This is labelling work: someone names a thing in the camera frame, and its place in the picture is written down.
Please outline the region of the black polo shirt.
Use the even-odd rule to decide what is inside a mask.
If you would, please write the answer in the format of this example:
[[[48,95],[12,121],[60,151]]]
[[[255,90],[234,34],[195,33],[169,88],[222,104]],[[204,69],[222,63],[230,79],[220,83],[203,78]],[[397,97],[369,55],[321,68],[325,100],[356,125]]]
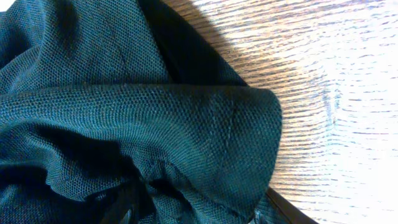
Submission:
[[[1,13],[1,222],[281,223],[282,128],[160,1],[16,1]]]

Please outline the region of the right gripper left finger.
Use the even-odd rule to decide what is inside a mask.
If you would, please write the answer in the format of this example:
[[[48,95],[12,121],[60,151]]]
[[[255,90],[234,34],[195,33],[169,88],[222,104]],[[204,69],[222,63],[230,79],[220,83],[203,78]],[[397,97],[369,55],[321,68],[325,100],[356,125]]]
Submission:
[[[99,224],[138,224],[139,187],[127,182],[111,192],[111,204],[105,210]]]

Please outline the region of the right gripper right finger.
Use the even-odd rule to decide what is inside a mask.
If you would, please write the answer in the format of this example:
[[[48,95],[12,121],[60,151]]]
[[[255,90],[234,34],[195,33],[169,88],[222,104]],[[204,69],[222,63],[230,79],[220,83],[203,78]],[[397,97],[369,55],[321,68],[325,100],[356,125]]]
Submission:
[[[318,224],[269,187],[254,211],[254,224]]]

